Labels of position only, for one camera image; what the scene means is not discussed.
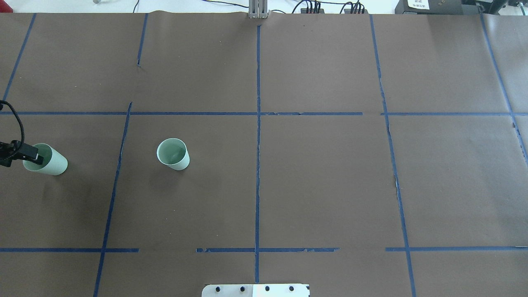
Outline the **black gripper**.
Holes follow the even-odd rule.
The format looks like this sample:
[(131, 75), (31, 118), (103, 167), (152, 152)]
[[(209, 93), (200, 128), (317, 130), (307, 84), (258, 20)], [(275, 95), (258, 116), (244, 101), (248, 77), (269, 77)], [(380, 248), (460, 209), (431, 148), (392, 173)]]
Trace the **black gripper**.
[(11, 167), (13, 160), (26, 160), (36, 165), (42, 165), (44, 158), (38, 154), (38, 148), (21, 144), (20, 141), (11, 141), (11, 143), (0, 143), (0, 165), (2, 167)]

